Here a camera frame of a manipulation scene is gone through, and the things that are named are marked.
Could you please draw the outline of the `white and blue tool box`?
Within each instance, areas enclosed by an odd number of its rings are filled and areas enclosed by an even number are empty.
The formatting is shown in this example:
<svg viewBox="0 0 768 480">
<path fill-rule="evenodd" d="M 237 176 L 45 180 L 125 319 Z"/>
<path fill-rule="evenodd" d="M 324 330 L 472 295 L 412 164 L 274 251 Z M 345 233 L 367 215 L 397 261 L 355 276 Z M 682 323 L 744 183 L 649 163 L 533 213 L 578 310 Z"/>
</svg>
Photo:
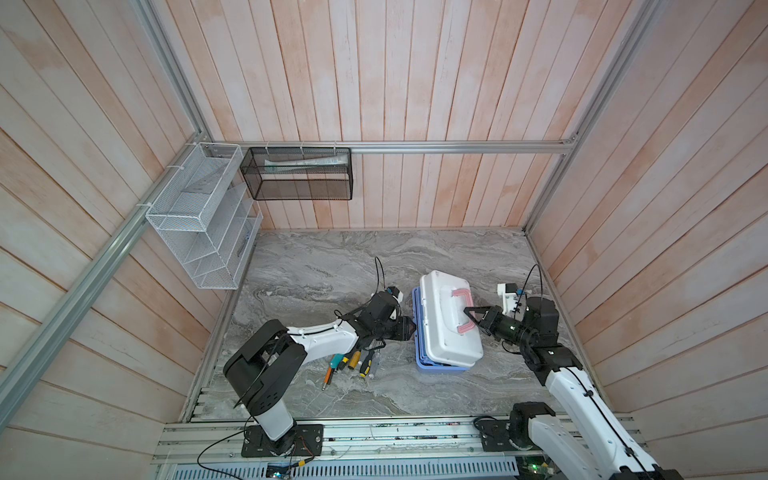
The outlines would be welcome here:
<svg viewBox="0 0 768 480">
<path fill-rule="evenodd" d="M 412 291 L 418 368 L 430 373 L 462 373 L 483 357 L 479 329 L 464 313 L 474 305 L 469 283 L 434 270 Z"/>
</svg>

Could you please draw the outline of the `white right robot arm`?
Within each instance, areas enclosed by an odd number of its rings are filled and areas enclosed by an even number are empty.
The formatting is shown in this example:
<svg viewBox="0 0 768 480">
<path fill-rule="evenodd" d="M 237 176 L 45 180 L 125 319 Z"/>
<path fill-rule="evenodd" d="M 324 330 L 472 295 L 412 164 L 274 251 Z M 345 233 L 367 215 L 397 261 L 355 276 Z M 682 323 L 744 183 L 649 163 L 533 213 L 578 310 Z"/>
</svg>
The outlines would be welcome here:
<svg viewBox="0 0 768 480">
<path fill-rule="evenodd" d="M 558 341 L 559 312 L 543 297 L 519 298 L 511 309 L 466 307 L 485 334 L 518 347 L 526 366 L 557 399 L 583 440 L 577 441 L 543 402 L 521 402 L 510 412 L 509 441 L 543 451 L 568 479 L 680 479 L 628 433 L 599 395 L 577 356 Z"/>
</svg>

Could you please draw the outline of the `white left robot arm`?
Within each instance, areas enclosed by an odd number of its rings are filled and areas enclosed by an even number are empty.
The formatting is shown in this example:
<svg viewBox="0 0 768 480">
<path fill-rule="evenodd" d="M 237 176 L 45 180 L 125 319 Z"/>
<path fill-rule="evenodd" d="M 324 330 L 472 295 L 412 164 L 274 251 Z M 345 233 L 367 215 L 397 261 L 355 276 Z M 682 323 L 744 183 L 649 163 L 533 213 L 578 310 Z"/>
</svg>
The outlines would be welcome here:
<svg viewBox="0 0 768 480">
<path fill-rule="evenodd" d="M 223 367 L 238 396 L 236 403 L 246 408 L 269 441 L 289 438 L 296 422 L 283 397 L 299 369 L 319 359 L 338 357 L 345 362 L 356 353 L 373 356 L 389 341 L 411 339 L 415 324 L 402 314 L 402 300 L 403 293 L 390 286 L 327 324 L 299 328 L 278 319 L 267 321 Z"/>
</svg>

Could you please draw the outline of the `teal utility knife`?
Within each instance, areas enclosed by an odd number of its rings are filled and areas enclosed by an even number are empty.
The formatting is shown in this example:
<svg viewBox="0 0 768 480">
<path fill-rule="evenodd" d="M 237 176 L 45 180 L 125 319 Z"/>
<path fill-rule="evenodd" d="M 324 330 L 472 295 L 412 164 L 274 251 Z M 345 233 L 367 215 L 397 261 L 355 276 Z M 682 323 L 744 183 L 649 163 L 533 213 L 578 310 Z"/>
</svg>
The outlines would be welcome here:
<svg viewBox="0 0 768 480">
<path fill-rule="evenodd" d="M 330 367 L 332 369 L 339 369 L 341 365 L 344 365 L 348 361 L 349 358 L 346 355 L 335 354 L 330 361 Z"/>
</svg>

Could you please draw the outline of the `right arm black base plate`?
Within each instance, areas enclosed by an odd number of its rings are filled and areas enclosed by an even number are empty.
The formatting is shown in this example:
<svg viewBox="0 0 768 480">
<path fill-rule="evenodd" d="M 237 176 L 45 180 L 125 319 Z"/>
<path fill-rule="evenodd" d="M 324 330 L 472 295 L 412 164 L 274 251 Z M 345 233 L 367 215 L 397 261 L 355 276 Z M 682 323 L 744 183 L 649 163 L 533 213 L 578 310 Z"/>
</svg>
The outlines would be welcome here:
<svg viewBox="0 0 768 480">
<path fill-rule="evenodd" d="M 484 452 L 516 452 L 525 451 L 516 445 L 509 433 L 509 422 L 491 416 L 477 417 L 472 422 L 479 432 Z"/>
</svg>

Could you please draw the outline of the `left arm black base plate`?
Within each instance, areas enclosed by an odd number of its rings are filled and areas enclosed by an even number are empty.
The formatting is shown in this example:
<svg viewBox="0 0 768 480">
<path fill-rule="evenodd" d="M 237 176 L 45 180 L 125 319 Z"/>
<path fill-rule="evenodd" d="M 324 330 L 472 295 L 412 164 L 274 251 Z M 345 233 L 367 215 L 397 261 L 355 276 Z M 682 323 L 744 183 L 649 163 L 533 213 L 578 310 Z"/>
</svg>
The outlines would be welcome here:
<svg viewBox="0 0 768 480">
<path fill-rule="evenodd" d="M 323 434 L 324 426 L 322 424 L 297 424 L 279 440 L 271 440 L 261 426 L 249 426 L 244 431 L 241 456 L 244 458 L 271 458 L 290 455 L 320 456 Z"/>
</svg>

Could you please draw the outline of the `aluminium frame horizontal bar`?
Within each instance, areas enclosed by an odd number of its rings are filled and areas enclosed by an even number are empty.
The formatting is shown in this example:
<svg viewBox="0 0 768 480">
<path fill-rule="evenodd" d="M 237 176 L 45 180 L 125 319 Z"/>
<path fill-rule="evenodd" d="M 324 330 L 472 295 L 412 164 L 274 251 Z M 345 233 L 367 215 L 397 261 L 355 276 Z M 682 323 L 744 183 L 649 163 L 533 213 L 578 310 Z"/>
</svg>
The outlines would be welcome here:
<svg viewBox="0 0 768 480">
<path fill-rule="evenodd" d="M 242 148 L 347 148 L 354 154 L 566 154 L 574 142 L 564 140 L 500 141 L 229 141 Z"/>
</svg>

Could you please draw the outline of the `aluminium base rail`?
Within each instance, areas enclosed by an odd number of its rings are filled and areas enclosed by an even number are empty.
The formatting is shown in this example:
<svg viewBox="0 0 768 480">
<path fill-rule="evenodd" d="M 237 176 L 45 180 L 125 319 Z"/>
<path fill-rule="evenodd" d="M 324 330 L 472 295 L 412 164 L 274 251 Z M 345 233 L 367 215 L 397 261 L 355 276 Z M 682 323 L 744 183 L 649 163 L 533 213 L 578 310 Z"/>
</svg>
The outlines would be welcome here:
<svg viewBox="0 0 768 480">
<path fill-rule="evenodd" d="M 321 460 L 454 458 L 485 456 L 469 416 L 321 419 Z M 241 422 L 170 424 L 160 436 L 153 464 L 241 461 Z"/>
</svg>

